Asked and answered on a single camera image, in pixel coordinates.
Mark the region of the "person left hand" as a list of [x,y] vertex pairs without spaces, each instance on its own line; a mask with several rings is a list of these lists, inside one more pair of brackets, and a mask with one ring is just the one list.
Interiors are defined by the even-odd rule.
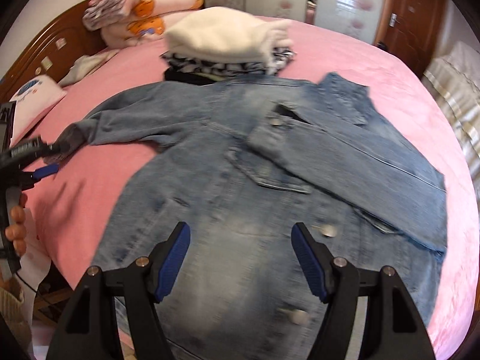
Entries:
[[25,227],[25,206],[28,198],[22,193],[19,197],[19,203],[10,210],[10,216],[13,219],[13,224],[7,227],[5,234],[7,240],[13,243],[16,254],[22,257],[26,253],[25,237],[27,230]]

